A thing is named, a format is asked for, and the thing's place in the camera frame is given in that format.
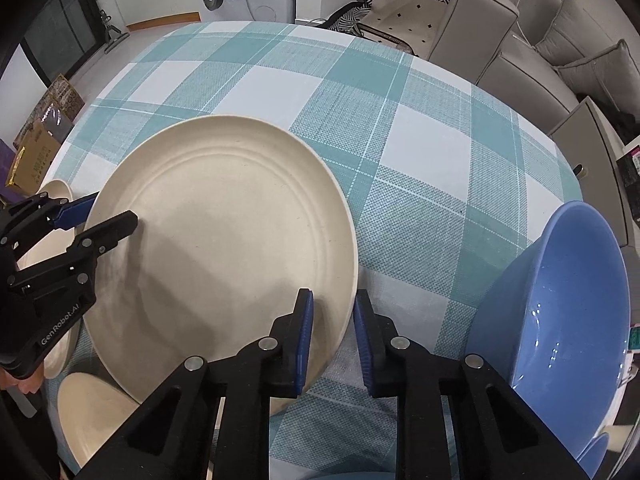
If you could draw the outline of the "person's left hand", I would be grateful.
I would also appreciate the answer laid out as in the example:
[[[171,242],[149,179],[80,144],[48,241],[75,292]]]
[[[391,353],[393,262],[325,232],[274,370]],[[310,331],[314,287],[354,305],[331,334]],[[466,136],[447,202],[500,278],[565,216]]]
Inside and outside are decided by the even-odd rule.
[[[0,368],[0,389],[6,390],[12,387],[17,388],[23,394],[36,393],[43,383],[43,365],[39,365],[26,379],[16,379],[3,368]]]

